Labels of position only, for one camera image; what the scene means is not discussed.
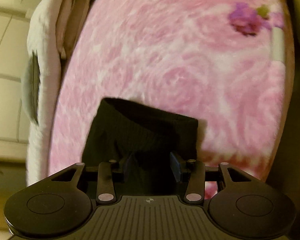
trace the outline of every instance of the green object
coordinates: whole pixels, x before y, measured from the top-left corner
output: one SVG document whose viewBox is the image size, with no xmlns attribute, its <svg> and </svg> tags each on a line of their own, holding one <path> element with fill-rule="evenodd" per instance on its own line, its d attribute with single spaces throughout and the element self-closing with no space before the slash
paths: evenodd
<svg viewBox="0 0 300 240">
<path fill-rule="evenodd" d="M 257 13 L 260 15 L 263 19 L 268 19 L 269 18 L 269 8 L 265 4 L 257 8 Z"/>
<path fill-rule="evenodd" d="M 37 55 L 32 52 L 22 79 L 22 107 L 31 122 L 38 124 L 40 69 Z"/>
</svg>

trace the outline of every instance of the pink bedsheet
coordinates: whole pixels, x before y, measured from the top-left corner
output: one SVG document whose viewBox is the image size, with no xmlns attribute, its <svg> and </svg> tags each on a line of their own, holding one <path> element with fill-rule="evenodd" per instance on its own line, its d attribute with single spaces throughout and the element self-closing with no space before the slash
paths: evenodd
<svg viewBox="0 0 300 240">
<path fill-rule="evenodd" d="M 49 174 L 81 160 L 101 99 L 120 97 L 197 118 L 199 159 L 264 177 L 285 78 L 271 29 L 282 25 L 279 0 L 96 0 L 60 91 Z"/>
</svg>

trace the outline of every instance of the tiled wall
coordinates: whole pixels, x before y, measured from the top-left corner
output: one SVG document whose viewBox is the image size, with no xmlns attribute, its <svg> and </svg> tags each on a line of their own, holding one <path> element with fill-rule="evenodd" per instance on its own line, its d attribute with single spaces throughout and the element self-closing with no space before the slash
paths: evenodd
<svg viewBox="0 0 300 240">
<path fill-rule="evenodd" d="M 0 13 L 0 139 L 26 143 L 29 120 L 21 107 L 21 76 L 28 62 L 29 22 Z"/>
</svg>

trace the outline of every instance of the black cloth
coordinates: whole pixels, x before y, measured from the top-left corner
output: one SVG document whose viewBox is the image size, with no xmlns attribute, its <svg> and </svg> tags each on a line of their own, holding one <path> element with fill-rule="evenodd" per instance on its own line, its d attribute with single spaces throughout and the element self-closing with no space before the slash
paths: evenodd
<svg viewBox="0 0 300 240">
<path fill-rule="evenodd" d="M 174 190 L 170 152 L 196 159 L 198 120 L 118 98 L 101 100 L 82 154 L 87 167 L 133 155 L 122 194 L 165 195 Z"/>
</svg>

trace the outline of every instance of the floral blanket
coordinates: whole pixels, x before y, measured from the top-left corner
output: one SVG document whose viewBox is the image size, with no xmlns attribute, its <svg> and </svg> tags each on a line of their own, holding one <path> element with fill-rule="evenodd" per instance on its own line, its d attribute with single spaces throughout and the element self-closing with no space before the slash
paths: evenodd
<svg viewBox="0 0 300 240">
<path fill-rule="evenodd" d="M 198 119 L 199 159 L 266 178 L 285 96 L 272 29 L 283 25 L 280 0 L 96 0 L 60 91 L 49 174 L 81 160 L 101 99 L 119 97 Z"/>
</svg>

